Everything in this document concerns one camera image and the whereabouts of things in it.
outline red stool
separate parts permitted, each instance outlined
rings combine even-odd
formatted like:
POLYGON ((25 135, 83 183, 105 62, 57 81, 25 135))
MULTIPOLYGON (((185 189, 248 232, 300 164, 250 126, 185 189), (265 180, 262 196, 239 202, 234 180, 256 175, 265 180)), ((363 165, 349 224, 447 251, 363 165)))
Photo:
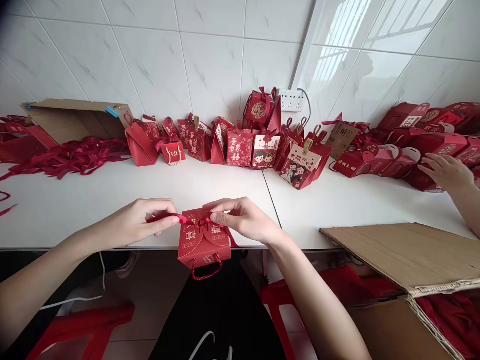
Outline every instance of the red stool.
POLYGON ((117 307, 80 311, 56 317, 45 331, 27 360, 35 360, 53 344, 90 337, 82 360, 102 360, 113 330, 132 321, 135 306, 127 303, 117 307))

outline white tabletop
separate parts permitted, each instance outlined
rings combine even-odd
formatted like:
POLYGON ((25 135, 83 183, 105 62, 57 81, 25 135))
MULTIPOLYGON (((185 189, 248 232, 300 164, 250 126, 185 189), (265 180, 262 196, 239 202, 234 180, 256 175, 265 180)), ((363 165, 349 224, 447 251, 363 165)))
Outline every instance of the white tabletop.
POLYGON ((319 233, 332 227, 420 223, 477 239, 447 193, 420 192, 403 180, 377 175, 348 178, 327 166, 300 191, 278 172, 264 174, 282 228, 304 250, 336 248, 319 233))
MULTIPOLYGON (((0 175, 9 164, 0 164, 0 175)), ((264 176, 234 166, 202 163, 193 158, 169 167, 162 157, 153 166, 137 167, 133 160, 106 163, 89 176, 68 174, 62 180, 43 174, 18 175, 0 182, 11 198, 0 202, 0 249, 49 249, 76 231, 94 224, 136 199, 172 198, 176 209, 201 208, 222 198, 249 197, 277 221, 264 176)), ((263 247, 232 231, 241 247, 263 247)), ((141 249, 168 249, 179 245, 180 226, 135 245, 141 249)))

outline black cable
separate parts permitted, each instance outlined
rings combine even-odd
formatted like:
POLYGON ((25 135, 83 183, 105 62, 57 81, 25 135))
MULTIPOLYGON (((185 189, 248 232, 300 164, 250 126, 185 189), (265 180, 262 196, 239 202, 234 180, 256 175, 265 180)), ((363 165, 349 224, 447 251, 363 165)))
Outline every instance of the black cable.
POLYGON ((310 117, 312 116, 312 107, 310 106, 310 99, 305 90, 303 90, 302 88, 297 88, 297 90, 301 90, 305 94, 306 100, 308 101, 308 119, 306 120, 306 123, 305 123, 305 126, 307 126, 307 124, 310 121, 310 117))

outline wall socket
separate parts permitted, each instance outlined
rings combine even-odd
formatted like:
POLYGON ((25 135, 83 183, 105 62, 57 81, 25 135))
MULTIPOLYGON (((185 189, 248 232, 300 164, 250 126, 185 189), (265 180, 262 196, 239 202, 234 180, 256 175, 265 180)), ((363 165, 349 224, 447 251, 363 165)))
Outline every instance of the wall socket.
POLYGON ((299 113, 303 110, 305 94, 301 90, 281 89, 281 110, 283 112, 299 113))

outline cartoon couple illustration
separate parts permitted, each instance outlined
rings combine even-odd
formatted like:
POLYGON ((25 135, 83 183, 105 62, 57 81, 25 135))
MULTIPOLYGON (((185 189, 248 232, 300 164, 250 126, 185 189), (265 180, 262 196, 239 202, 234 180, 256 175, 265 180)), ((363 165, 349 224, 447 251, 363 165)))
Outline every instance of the cartoon couple illustration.
POLYGON ((296 162, 292 162, 290 167, 281 177, 282 179, 287 180, 290 184, 293 184, 295 181, 300 183, 304 180, 302 175, 305 174, 306 171, 307 168, 305 166, 299 166, 296 162))
POLYGON ((275 153, 274 152, 266 152, 263 150, 259 150, 253 156, 252 166, 256 167, 263 167, 263 168, 273 168, 275 160, 275 153))

